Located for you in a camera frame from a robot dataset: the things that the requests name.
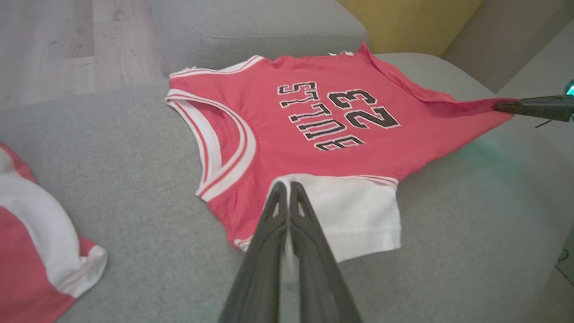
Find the wooden floor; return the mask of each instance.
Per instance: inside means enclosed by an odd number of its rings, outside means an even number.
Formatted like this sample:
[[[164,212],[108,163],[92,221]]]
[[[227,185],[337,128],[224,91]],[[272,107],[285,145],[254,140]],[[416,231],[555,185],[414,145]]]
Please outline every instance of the wooden floor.
[[[0,0],[0,107],[166,78],[150,0]],[[529,323],[574,322],[554,269]]]

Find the black clamp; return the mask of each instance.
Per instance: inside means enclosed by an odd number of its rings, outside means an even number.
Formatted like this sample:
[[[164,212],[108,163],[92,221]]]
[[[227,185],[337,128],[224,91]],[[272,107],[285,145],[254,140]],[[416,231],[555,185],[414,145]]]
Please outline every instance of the black clamp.
[[[291,183],[289,199],[284,184],[273,186],[218,322],[278,322],[281,251],[288,231],[299,258],[301,322],[361,323],[315,211],[297,182]]]

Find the gray couch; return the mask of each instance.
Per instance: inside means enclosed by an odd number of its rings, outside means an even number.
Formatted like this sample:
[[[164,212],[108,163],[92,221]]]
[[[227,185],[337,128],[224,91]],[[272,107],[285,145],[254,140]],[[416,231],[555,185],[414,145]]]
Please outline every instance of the gray couch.
[[[253,55],[355,51],[363,25],[335,0],[152,0],[172,72],[225,68]]]
[[[436,57],[379,56],[457,99],[492,96]],[[0,111],[0,141],[109,253],[59,322],[215,322],[242,261],[193,195],[196,141],[167,82]],[[340,263],[365,322],[524,322],[574,221],[574,171],[520,118],[400,184],[402,248]],[[284,286],[282,321],[297,322]]]

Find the armhole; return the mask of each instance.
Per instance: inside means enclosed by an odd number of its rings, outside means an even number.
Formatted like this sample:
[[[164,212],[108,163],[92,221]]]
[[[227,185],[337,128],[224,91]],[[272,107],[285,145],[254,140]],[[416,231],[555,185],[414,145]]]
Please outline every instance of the armhole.
[[[236,112],[221,102],[171,89],[165,99],[185,119],[199,146],[203,173],[196,195],[206,202],[225,192],[247,171],[255,156],[256,142],[249,125]],[[237,126],[239,145],[231,158],[222,165],[219,139],[209,121],[197,110],[194,102],[205,103],[226,113]]]
[[[169,75],[169,79],[176,79],[176,78],[184,78],[192,75],[201,75],[201,74],[235,74],[242,72],[251,66],[255,65],[258,61],[264,59],[262,56],[252,56],[250,59],[243,61],[241,63],[235,64],[233,66],[229,66],[222,70],[210,70],[209,68],[186,68],[182,71],[171,73]]]

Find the red and white garment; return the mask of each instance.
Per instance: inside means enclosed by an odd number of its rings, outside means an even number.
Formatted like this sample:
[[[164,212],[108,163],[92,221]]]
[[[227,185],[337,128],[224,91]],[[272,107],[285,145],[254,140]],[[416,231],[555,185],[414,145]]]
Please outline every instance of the red and white garment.
[[[57,320],[102,276],[106,251],[78,237],[30,168],[0,144],[0,322]]]
[[[196,136],[196,195],[246,249],[275,180],[301,182],[338,261],[400,246],[400,180],[505,122],[502,99],[422,88],[363,44],[332,56],[253,56],[170,76]]]

